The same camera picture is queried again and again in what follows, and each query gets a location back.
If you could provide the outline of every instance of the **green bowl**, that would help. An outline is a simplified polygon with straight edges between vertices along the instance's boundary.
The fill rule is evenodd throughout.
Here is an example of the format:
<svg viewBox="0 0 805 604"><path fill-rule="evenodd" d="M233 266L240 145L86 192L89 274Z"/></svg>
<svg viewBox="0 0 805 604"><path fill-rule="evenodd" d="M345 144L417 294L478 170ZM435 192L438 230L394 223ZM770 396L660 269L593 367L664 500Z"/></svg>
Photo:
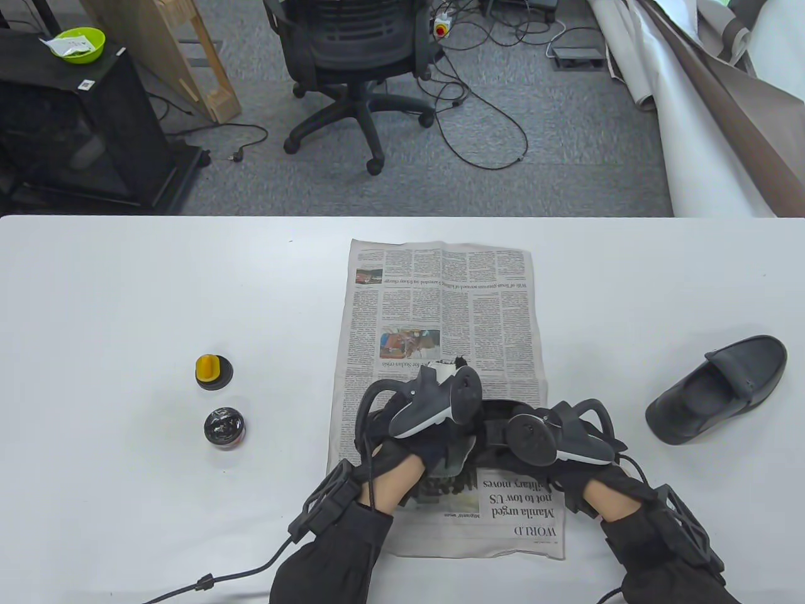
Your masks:
<svg viewBox="0 0 805 604"><path fill-rule="evenodd" d="M56 38L78 38L82 35L92 42L95 50L86 52L83 55L59 56L60 59L64 59L74 65L86 65L98 60L103 54L103 47L106 45L106 34L103 31L95 27L74 27L73 29L62 31Z"/></svg>

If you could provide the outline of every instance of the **chair base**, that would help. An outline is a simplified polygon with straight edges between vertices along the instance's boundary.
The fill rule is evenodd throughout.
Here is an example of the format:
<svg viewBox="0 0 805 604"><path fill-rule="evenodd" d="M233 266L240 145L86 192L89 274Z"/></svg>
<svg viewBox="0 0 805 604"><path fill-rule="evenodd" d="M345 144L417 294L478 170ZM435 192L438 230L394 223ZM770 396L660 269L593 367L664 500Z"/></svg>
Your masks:
<svg viewBox="0 0 805 604"><path fill-rule="evenodd" d="M363 130L372 159L366 162L366 171L372 176L380 174L386 157L378 137L378 130L372 121L372 114L378 111L402 111L404 113L418 114L419 124L430 128L436 117L433 105L418 98L403 97L398 94L375 93L374 88L382 81L361 82L341 86L322 86L320 92L335 102L314 113L296 128L291 130L285 139L283 149L286 153L294 154L309 134L321 130L325 126L338 122L344 118L355 118ZM294 84L294 96L302 98L307 90L302 85Z"/></svg>

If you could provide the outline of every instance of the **gray carpet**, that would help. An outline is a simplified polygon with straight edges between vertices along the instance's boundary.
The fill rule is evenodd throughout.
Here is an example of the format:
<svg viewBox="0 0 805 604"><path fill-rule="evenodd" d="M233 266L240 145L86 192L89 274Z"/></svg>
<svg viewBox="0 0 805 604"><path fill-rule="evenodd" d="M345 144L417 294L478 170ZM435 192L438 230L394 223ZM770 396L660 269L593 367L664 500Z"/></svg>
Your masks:
<svg viewBox="0 0 805 604"><path fill-rule="evenodd" d="M21 15L21 1L0 0L0 8L8 17L12 12ZM51 3L63 26L85 19L77 0ZM530 144L525 159L499 172L473 168L450 152L436 126L425 130L411 116L379 114L386 166L372 177L365 171L369 149L354 120L308 137L297 155L284 153L283 140L291 128L328 100L316 93L302 100L293 97L279 39L259 0L196 4L213 38L223 40L221 57L243 106L237 120L265 126L269 138L247 149L246 159L235 164L226 157L258 132L227 127L194 134L190 142L211 149L213 164L199 173L184 213L671 215L656 115L638 110L625 86L607 72L555 72L544 47L501 48L487 42L474 50L450 52L461 77L522 125ZM509 13L513 20L519 14L524 10ZM562 0L559 18L569 27L595 25L586 0ZM514 41L505 27L496 26L493 34L501 42ZM475 27L459 26L447 44L465 47L484 36ZM602 48L601 35L574 31L557 45ZM143 79L149 90L179 100L151 74ZM428 88L438 89L433 84ZM390 80L389 89L421 96L410 76ZM159 101L154 104L163 111ZM202 123L176 111L163 122L167 131ZM514 126L477 99L443 114L442 123L453 146L472 161L500 165L522 152L522 136Z"/></svg>

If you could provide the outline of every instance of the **white table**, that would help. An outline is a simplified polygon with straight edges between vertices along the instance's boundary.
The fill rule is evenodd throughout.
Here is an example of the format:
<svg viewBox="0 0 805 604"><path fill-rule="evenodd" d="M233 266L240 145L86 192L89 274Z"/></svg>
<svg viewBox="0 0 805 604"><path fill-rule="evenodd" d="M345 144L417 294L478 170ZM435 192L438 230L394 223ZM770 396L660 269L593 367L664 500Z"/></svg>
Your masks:
<svg viewBox="0 0 805 604"><path fill-rule="evenodd" d="M805 601L805 222L6 217L4 602L139 604L267 560L323 477L350 238L530 250L551 403L608 405L745 604ZM645 406L755 333L788 346L772 398L693 444L654 438ZM234 365L223 391L193 378L208 352ZM221 454L202 424L225 404L249 428ZM175 601L264 603L272 576ZM572 516L566 561L384 558L370 601L593 604L621 577L596 524Z"/></svg>

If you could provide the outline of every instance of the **black box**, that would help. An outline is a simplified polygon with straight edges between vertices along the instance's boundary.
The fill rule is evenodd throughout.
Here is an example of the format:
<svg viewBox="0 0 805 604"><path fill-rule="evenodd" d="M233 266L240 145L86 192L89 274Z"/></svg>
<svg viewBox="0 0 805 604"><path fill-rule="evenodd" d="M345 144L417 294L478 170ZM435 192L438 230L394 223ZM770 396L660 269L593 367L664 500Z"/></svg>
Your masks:
<svg viewBox="0 0 805 604"><path fill-rule="evenodd" d="M94 63L0 29L0 161L14 200L70 212L168 213L199 162L165 138L126 49Z"/></svg>

